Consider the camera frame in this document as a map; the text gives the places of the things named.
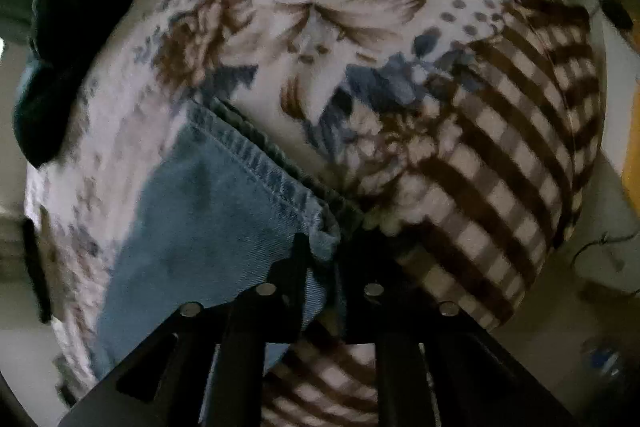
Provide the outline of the light blue denim pants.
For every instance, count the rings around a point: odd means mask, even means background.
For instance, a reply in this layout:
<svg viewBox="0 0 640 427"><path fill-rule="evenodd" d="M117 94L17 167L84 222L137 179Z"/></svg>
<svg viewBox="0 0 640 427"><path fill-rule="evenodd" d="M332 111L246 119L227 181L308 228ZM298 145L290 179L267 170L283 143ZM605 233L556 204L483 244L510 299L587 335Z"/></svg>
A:
<svg viewBox="0 0 640 427"><path fill-rule="evenodd" d="M189 102L186 122L140 196L96 324L104 378L178 306L218 306L265 280L296 234L312 254L303 322L322 310L320 270L357 211L306 176L227 104Z"/></svg>

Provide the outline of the white floral patterned blanket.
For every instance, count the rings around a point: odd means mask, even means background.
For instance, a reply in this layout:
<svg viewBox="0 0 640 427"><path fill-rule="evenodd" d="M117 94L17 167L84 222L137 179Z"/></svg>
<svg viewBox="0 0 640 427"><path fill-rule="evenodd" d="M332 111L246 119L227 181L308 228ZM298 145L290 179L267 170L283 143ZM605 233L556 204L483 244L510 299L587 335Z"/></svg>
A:
<svg viewBox="0 0 640 427"><path fill-rule="evenodd" d="M109 374L91 366L96 324L189 102L227 104L357 211L348 231L388 237L420 286L490 334L574 231L600 92L588 14L564 0L134 0L61 152L29 164L75 405ZM331 260L320 313L267 347L257 426L382 426L372 346L330 331Z"/></svg>

